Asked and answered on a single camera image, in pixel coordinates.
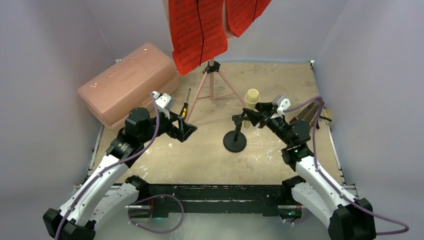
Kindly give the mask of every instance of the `gray wall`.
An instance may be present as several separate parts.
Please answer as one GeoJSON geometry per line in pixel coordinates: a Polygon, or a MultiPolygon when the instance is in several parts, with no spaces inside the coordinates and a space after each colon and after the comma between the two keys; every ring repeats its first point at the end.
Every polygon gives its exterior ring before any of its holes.
{"type": "Polygon", "coordinates": [[[0,1],[0,239],[47,239],[100,127],[77,88],[112,60],[84,0],[0,1]]]}
{"type": "MultiPolygon", "coordinates": [[[[146,42],[171,56],[161,0],[86,0],[115,58],[146,42]]],[[[347,0],[273,0],[263,15],[217,59],[314,60],[347,0]]]]}
{"type": "Polygon", "coordinates": [[[411,227],[385,240],[424,234],[423,23],[422,0],[350,0],[314,65],[348,183],[411,227]]]}

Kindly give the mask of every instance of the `sheet music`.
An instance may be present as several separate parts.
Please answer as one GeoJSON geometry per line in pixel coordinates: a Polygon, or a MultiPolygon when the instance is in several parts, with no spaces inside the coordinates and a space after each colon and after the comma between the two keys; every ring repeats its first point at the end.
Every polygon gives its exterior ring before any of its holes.
{"type": "Polygon", "coordinates": [[[271,0],[257,0],[256,3],[256,13],[254,19],[257,19],[262,13],[265,11],[265,9],[270,4],[271,0]]]}
{"type": "Polygon", "coordinates": [[[229,29],[240,37],[267,8],[271,0],[226,0],[229,29]]]}
{"type": "Polygon", "coordinates": [[[169,0],[168,4],[172,56],[181,75],[227,50],[224,0],[169,0]]]}

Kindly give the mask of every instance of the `tan work surface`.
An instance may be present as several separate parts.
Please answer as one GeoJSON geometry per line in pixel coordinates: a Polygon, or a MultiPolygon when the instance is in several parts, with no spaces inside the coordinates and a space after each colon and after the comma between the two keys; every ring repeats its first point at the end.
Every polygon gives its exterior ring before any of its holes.
{"type": "MultiPolygon", "coordinates": [[[[181,77],[179,89],[172,94],[176,102],[171,109],[180,113],[191,88],[189,108],[202,79],[205,65],[181,77]]],[[[314,74],[309,64],[284,63],[222,63],[220,70],[241,96],[249,89],[257,89],[260,102],[271,102],[277,95],[285,95],[295,107],[318,94],[314,74]]],[[[214,95],[230,94],[221,77],[214,73],[214,95]]],[[[200,93],[209,95],[209,77],[200,93]]],[[[200,99],[195,104],[189,123],[197,126],[188,140],[181,143],[163,134],[134,163],[117,183],[138,175],[152,184],[281,184],[297,174],[284,163],[281,149],[286,145],[267,127],[242,128],[247,138],[246,148],[239,153],[227,151],[224,135],[235,129],[232,115],[242,113],[242,104],[235,95],[212,100],[200,99]]],[[[286,113],[290,121],[300,110],[286,113]]],[[[118,128],[105,128],[100,139],[95,167],[104,156],[118,128]]],[[[312,141],[308,142],[312,150],[312,141]]],[[[341,178],[326,127],[316,131],[318,161],[339,183],[341,178]]]]}

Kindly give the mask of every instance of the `white bracket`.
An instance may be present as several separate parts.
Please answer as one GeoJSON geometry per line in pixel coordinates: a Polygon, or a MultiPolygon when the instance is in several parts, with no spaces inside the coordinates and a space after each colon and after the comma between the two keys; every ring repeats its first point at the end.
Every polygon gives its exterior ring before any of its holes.
{"type": "Polygon", "coordinates": [[[274,108],[276,108],[276,113],[271,116],[271,119],[275,119],[284,115],[284,111],[289,109],[291,106],[290,100],[283,95],[278,95],[274,100],[272,100],[274,108]]]}
{"type": "Polygon", "coordinates": [[[169,94],[160,94],[157,91],[153,91],[153,97],[156,99],[155,102],[159,112],[164,113],[168,119],[171,119],[170,110],[175,103],[175,99],[169,94]]]}

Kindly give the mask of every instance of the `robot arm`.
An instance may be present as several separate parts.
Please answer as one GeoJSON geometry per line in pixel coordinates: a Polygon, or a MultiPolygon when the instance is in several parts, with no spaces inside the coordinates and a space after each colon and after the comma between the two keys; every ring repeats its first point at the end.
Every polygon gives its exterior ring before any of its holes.
{"type": "Polygon", "coordinates": [[[44,214],[43,220],[51,237],[55,237],[59,223],[66,217],[59,239],[91,240],[95,236],[95,230],[99,229],[103,222],[123,207],[139,200],[142,196],[141,190],[147,183],[137,176],[130,178],[138,179],[126,182],[108,197],[104,196],[116,180],[131,168],[137,158],[117,163],[137,154],[145,147],[144,143],[150,141],[154,135],[157,118],[159,118],[157,136],[166,133],[171,138],[184,142],[197,130],[194,125],[185,123],[182,116],[170,111],[175,102],[170,95],[153,92],[153,97],[159,115],[150,118],[149,111],[142,107],[131,110],[125,120],[125,127],[119,130],[94,173],[58,210],[50,208],[44,214]],[[178,121],[178,127],[173,125],[175,121],[178,121]],[[79,200],[73,206],[77,196],[79,200]]]}
{"type": "Polygon", "coordinates": [[[290,101],[280,95],[272,102],[257,103],[257,111],[243,108],[243,115],[247,116],[243,118],[259,128],[268,127],[287,145],[281,150],[282,158],[299,176],[283,181],[285,197],[301,203],[317,216],[327,227],[331,239],[375,239],[374,217],[355,208],[344,198],[372,212],[371,204],[365,198],[356,199],[315,161],[314,153],[307,145],[311,139],[310,125],[303,120],[287,123],[283,111],[289,106],[290,101]]]}

